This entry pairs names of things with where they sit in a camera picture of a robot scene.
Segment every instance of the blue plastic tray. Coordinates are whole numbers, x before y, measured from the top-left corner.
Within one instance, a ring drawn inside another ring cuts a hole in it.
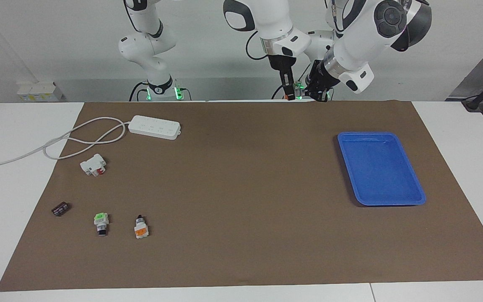
[[[367,206],[420,205],[426,195],[396,135],[343,132],[339,144],[355,197]]]

